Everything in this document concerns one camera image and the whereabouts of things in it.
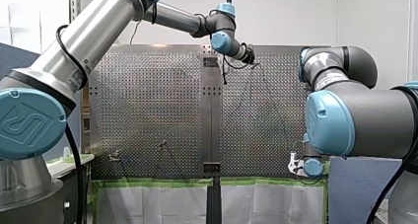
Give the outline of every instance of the robotic arm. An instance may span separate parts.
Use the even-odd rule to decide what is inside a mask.
[[[389,223],[417,223],[418,84],[372,91],[377,75],[375,61],[361,48],[304,49],[300,79],[313,91],[306,104],[307,137],[320,154],[402,159],[367,223],[399,178],[389,200]]]
[[[150,21],[193,37],[210,35],[219,53],[253,63],[253,50],[235,39],[231,3],[219,5],[205,17],[158,1],[93,0],[65,32],[57,31],[57,41],[32,66],[15,69],[0,81],[0,219],[8,223],[34,220],[20,211],[11,213],[28,202],[36,208],[62,188],[60,181],[51,181],[41,155],[66,131],[66,117],[76,107],[75,93],[86,85],[89,74],[130,21]],[[41,223],[62,223],[53,215],[39,218]]]

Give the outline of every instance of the white plastic sheet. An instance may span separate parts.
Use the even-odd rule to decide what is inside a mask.
[[[323,224],[325,208],[325,187],[222,186],[226,224]]]
[[[207,187],[110,187],[98,193],[97,224],[206,224]]]

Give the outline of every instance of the end effector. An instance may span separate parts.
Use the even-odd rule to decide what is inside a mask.
[[[210,36],[212,48],[218,53],[243,63],[253,64],[255,56],[252,47],[244,42],[240,43],[235,38],[235,18],[236,9],[231,3],[220,4],[217,9],[210,11],[208,16],[203,16],[189,14],[159,2],[148,10],[144,20],[190,33],[193,37]]]
[[[209,16],[197,15],[202,23],[199,30],[191,34],[193,37],[211,36],[211,44],[217,52],[240,60],[243,63],[252,64],[255,56],[253,49],[246,43],[239,43],[235,38],[237,24],[235,22],[235,6],[231,3],[218,5]]]

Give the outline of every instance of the small white object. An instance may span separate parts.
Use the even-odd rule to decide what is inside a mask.
[[[62,160],[71,156],[71,150],[69,147],[64,147],[64,152],[62,153]]]
[[[288,164],[289,172],[296,174],[297,176],[307,177],[307,174],[304,172],[304,160],[296,159],[296,152],[290,153],[290,162]]]
[[[221,70],[221,75],[224,74],[224,70],[225,70],[225,74],[228,74],[230,72],[230,66],[228,65],[228,63],[224,63],[224,55],[223,54],[218,54],[218,65],[219,65],[219,69]]]

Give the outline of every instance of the wire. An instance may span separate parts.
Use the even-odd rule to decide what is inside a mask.
[[[259,66],[259,68],[261,69],[262,80],[263,80],[263,82],[264,82],[264,84],[265,84],[265,87],[266,87],[266,89],[267,89],[268,97],[269,97],[271,100],[274,100],[274,98],[273,98],[273,93],[271,92],[270,87],[269,87],[269,85],[268,85],[268,83],[267,83],[267,79],[265,78],[264,69],[262,68],[262,66],[261,66],[261,65]],[[283,132],[285,133],[286,144],[289,144],[289,135],[288,135],[288,130],[287,130],[287,127],[286,127],[286,124],[285,124],[284,119],[282,118],[282,116],[280,116],[280,114],[281,114],[281,113],[280,113],[280,111],[283,111],[283,110],[278,109],[278,107],[280,108],[280,103],[278,103],[278,105],[276,105],[276,103],[275,103],[275,102],[276,102],[276,101],[273,101],[273,106],[274,106],[274,109],[276,110],[276,113],[277,113],[277,114],[279,114],[280,121],[281,121],[281,122],[282,122],[282,124],[283,124]]]
[[[224,12],[222,12],[222,11],[219,11],[219,10],[211,10],[210,12],[209,12],[209,16],[211,16],[213,13],[217,13],[217,14],[222,14],[223,16],[226,16],[227,18],[229,18],[230,20],[231,20],[231,22],[233,22],[233,24],[234,24],[234,29],[232,30],[232,31],[234,31],[234,30],[236,30],[237,29],[237,23],[235,22],[235,19],[231,16],[231,15],[229,15],[229,14],[227,14],[227,13],[224,13]]]
[[[129,44],[132,44],[133,38],[134,38],[134,37],[135,37],[135,35],[136,35],[136,31],[138,30],[138,26],[139,26],[139,24],[140,24],[140,23],[141,23],[141,21],[138,21],[138,23],[136,23],[135,30],[133,31],[133,34],[132,34],[131,40],[129,41]]]
[[[367,219],[366,224],[372,224],[373,223],[373,221],[375,219],[376,212],[378,211],[379,207],[381,206],[381,204],[382,204],[384,198],[386,197],[387,193],[390,191],[390,189],[393,187],[393,185],[396,183],[396,181],[399,179],[399,177],[405,171],[406,167],[410,164],[410,162],[417,157],[417,155],[416,155],[417,151],[418,151],[418,137],[415,138],[415,141],[412,145],[411,150],[408,152],[405,159],[403,159],[402,164],[397,169],[396,173],[393,175],[393,177],[390,179],[390,181],[386,184],[386,186],[382,190],[381,194],[379,195],[378,200],[375,202],[375,205],[373,206],[372,210],[369,213],[369,217]]]
[[[84,212],[84,183],[83,183],[83,167],[81,165],[80,154],[78,152],[76,141],[74,140],[73,133],[71,132],[70,126],[68,123],[65,127],[65,135],[67,136],[68,143],[70,144],[71,151],[73,152],[74,163],[76,165],[76,174],[77,174],[77,224],[83,223],[83,212]]]
[[[230,67],[231,67],[231,68],[233,68],[233,69],[245,69],[245,68],[247,68],[247,67],[249,66],[249,64],[246,64],[246,65],[243,65],[243,66],[240,66],[240,67],[234,66],[233,64],[231,64],[231,63],[227,60],[227,58],[225,57],[225,54],[224,54],[224,62],[227,62],[228,66],[230,66]]]
[[[202,19],[203,19],[203,21],[205,22],[205,23],[204,23],[205,30],[206,30],[206,32],[209,34],[209,38],[210,38],[210,39],[212,39],[212,34],[211,34],[211,32],[210,32],[209,23],[208,23],[208,20],[207,20],[206,16],[204,16],[204,15],[202,15],[202,14],[195,14],[195,16],[198,16],[198,17],[200,16],[200,17],[202,17],[202,18],[199,18],[200,25],[199,25],[199,29],[197,30],[197,33],[199,33],[199,32],[200,32],[200,28],[202,27]]]
[[[314,180],[314,182],[312,182],[312,183],[306,183],[306,182],[303,182],[300,178],[299,178],[299,176],[298,176],[298,174],[295,174],[296,175],[296,179],[298,179],[298,182],[300,182],[300,183],[302,183],[302,184],[304,184],[305,186],[313,186],[313,185],[316,185],[321,179],[322,179],[322,176],[319,176],[319,177],[317,177],[316,178],[316,180]]]
[[[64,43],[61,40],[61,31],[63,29],[66,29],[67,27],[68,27],[68,25],[63,25],[56,30],[56,34],[55,34],[56,41],[58,42],[59,46],[61,46],[61,49],[65,53],[65,55],[67,55],[67,57],[69,57],[71,59],[71,61],[73,61],[73,63],[77,66],[77,68],[83,74],[83,80],[82,80],[82,83],[81,83],[80,88],[79,88],[79,90],[80,90],[80,89],[82,89],[86,86],[89,77],[86,73],[86,70],[81,65],[81,63],[76,59],[76,57],[74,57],[74,55],[72,55],[70,52],[68,52],[67,47],[65,47]]]
[[[151,24],[154,25],[157,21],[157,2],[153,6],[153,20],[151,21]]]
[[[224,60],[222,61],[222,79],[224,80],[224,85],[227,85],[227,77],[225,73],[225,54],[224,54]]]

